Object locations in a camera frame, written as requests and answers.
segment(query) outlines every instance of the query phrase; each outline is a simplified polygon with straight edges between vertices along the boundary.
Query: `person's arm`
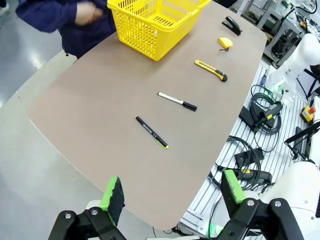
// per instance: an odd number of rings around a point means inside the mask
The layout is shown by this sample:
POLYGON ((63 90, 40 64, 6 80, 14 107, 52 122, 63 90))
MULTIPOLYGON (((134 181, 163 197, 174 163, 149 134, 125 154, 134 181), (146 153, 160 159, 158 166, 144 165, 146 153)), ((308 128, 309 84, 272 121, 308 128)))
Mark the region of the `person's arm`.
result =
POLYGON ((52 33, 67 23, 75 23, 77 4, 62 5, 54 0, 25 1, 15 12, 19 18, 37 30, 52 33))

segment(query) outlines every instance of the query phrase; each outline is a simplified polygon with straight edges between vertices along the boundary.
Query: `dark blue jacket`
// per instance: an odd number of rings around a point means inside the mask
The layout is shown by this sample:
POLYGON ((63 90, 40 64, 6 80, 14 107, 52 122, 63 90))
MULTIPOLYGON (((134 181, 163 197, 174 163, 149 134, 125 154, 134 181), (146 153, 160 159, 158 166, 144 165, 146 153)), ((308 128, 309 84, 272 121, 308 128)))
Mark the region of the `dark blue jacket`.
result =
POLYGON ((41 32, 58 30, 66 53, 82 57, 86 52, 116 31, 107 0, 91 0, 103 10, 103 16, 94 23, 75 25, 77 3, 83 0, 27 0, 19 4, 16 14, 41 32))

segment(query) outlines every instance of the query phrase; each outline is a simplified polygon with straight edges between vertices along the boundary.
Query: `basket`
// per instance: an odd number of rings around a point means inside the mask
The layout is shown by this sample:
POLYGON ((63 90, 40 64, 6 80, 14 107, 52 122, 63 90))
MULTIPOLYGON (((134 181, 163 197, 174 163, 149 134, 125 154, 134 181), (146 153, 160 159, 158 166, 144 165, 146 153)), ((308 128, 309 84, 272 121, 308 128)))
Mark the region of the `basket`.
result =
POLYGON ((195 24, 211 0, 108 0, 119 40, 158 61, 195 24))

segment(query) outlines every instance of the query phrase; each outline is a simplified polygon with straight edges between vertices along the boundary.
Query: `stapler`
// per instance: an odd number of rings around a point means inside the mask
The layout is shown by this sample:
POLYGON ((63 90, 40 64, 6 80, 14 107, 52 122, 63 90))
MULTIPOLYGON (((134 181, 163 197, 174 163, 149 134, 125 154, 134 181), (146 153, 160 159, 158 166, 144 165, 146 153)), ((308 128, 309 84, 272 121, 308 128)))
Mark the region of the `stapler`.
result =
POLYGON ((233 20, 230 16, 227 16, 225 18, 226 21, 223 21, 222 24, 225 25, 228 29, 230 29, 232 32, 237 34, 238 36, 241 35, 242 29, 239 27, 239 25, 233 20))

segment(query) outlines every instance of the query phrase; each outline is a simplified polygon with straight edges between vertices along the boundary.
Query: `marker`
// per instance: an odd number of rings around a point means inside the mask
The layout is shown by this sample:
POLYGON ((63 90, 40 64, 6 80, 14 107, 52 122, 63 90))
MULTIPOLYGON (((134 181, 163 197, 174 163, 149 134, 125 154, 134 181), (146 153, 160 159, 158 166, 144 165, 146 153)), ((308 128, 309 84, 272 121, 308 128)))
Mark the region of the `marker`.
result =
POLYGON ((171 100, 171 101, 173 101, 173 102, 175 102, 177 104, 180 104, 180 105, 184 106, 185 108, 190 109, 192 111, 196 111, 197 110, 197 106, 192 105, 192 104, 190 104, 190 103, 188 103, 186 101, 179 100, 179 99, 177 99, 177 98, 175 98, 173 96, 169 96, 169 95, 164 94, 162 92, 158 92, 158 96, 163 97, 165 99, 169 99, 169 100, 171 100))
POLYGON ((169 148, 168 144, 166 144, 166 142, 163 141, 162 138, 159 137, 158 134, 156 134, 155 131, 153 131, 153 130, 151 129, 151 127, 149 127, 139 116, 136 116, 135 119, 156 139, 156 141, 157 141, 164 149, 169 148))

